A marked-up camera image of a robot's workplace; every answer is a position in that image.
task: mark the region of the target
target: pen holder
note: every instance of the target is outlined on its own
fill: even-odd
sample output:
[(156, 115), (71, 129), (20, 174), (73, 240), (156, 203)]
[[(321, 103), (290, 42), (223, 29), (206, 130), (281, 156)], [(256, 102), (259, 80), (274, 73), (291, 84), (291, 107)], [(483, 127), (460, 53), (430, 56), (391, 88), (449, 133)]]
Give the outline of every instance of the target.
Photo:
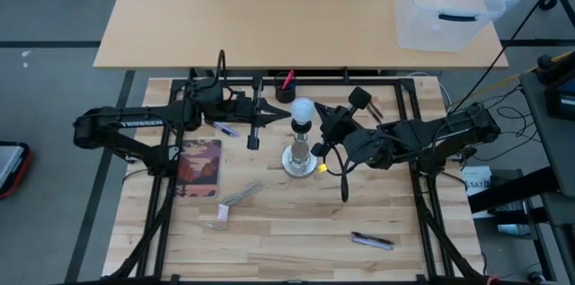
[(281, 103), (290, 103), (296, 99), (296, 77), (294, 76), (285, 90), (281, 89), (288, 72), (281, 72), (274, 76), (273, 86), (276, 89), (276, 100)]

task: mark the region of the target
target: lamp base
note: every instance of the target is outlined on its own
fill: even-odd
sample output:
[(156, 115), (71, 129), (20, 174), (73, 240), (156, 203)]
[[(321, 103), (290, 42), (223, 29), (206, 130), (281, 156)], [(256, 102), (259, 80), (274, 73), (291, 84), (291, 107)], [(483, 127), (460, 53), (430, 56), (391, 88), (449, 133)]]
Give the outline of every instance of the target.
[(290, 177), (306, 178), (314, 173), (315, 166), (317, 165), (317, 157), (310, 153), (308, 154), (307, 160), (300, 164), (294, 161), (291, 153), (291, 146), (287, 146), (281, 156), (281, 163)]

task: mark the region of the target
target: concrete floor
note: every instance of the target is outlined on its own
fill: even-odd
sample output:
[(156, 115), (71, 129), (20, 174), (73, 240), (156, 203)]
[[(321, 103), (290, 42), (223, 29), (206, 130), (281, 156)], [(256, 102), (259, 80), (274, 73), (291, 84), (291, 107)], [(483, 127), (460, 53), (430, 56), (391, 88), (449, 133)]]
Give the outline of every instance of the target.
[[(100, 40), (115, 0), (0, 0), (0, 40)], [(497, 23), (508, 39), (536, 0), (523, 0)], [(520, 39), (572, 39), (575, 29), (561, 7), (535, 12)], [(510, 69), (491, 73), (483, 86), (528, 70), (542, 54), (552, 56), (572, 48), (511, 48)], [(72, 122), (84, 111), (115, 104), (123, 72), (94, 70), (96, 49), (0, 49), (0, 140), (28, 143), (34, 164), (16, 196), (0, 202), (0, 277), (13, 285), (63, 281), (82, 221), (102, 151), (87, 151), (72, 144)], [(454, 100), (463, 97), (482, 72), (443, 72), (440, 80)], [(176, 70), (137, 72), (128, 105), (138, 106), (150, 76), (183, 76)], [(478, 99), (503, 94), (514, 85)], [(528, 112), (520, 94), (501, 105)], [(494, 114), (503, 130), (517, 130), (518, 120)], [(480, 147), (478, 156), (491, 157), (523, 139), (504, 135)], [(488, 163), (493, 169), (524, 167), (525, 173), (547, 165), (540, 144), (531, 142)], [(470, 160), (469, 165), (484, 165)], [(125, 164), (113, 160), (102, 195), (96, 224), (81, 272), (81, 280), (97, 279), (110, 240)], [(506, 280), (525, 280), (536, 262), (530, 241), (503, 236), (490, 221), (476, 223), (488, 273)], [(560, 283), (567, 283), (559, 268)]]

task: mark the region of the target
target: wooden table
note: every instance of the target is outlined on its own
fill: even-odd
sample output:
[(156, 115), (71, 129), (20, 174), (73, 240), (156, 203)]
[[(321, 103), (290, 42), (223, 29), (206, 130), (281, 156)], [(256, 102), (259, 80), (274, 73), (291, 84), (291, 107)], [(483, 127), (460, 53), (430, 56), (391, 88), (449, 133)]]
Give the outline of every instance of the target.
[[(459, 53), (401, 49), (394, 0), (117, 0), (95, 67), (484, 69), (493, 25)], [(506, 68), (502, 57), (496, 68)]]
[[(444, 116), (437, 79), (415, 80), (423, 119)], [(144, 105), (167, 104), (171, 83), (166, 78), (150, 79)], [(385, 121), (399, 120), (391, 86), (365, 88), (373, 94), (374, 104), (381, 109)], [(348, 103), (352, 89), (353, 86), (299, 86), (297, 92), (299, 96), (336, 106)], [(264, 89), (263, 96), (272, 105), (288, 109), (275, 101), (271, 87)], [(354, 118), (366, 127), (375, 126), (366, 111), (358, 111)], [(317, 114), (313, 124), (309, 133), (312, 143), (320, 135)], [(222, 140), (219, 195), (215, 199), (175, 199), (164, 278), (178, 273), (184, 280), (210, 281), (413, 281), (416, 273), (426, 273), (407, 165), (394, 165), (388, 171), (360, 165), (349, 175), (349, 202), (344, 204), (339, 177), (315, 173), (296, 180), (282, 170), (281, 153), (293, 140), (290, 120), (261, 129), (259, 151), (245, 148), (249, 127), (233, 127), (241, 138), (229, 138), (206, 125), (184, 136), (184, 139)], [(160, 138), (159, 128), (137, 130), (136, 139), (148, 145), (159, 144)], [(336, 167), (333, 159), (328, 157), (328, 165)], [(130, 165), (128, 173), (142, 168), (143, 164)], [(447, 170), (459, 175), (454, 165)], [(216, 219), (217, 204), (255, 180), (261, 181), (264, 189), (230, 209), (229, 228), (226, 231), (208, 228), (207, 223)], [(152, 181), (145, 173), (126, 180), (103, 274), (114, 272), (142, 235)], [(463, 185), (440, 175), (438, 194), (448, 235), (480, 271), (481, 250)], [(350, 231), (380, 235), (395, 241), (397, 246), (386, 251), (353, 244), (348, 239)], [(441, 272), (434, 236), (432, 243)], [(154, 258), (151, 254), (148, 272)]]

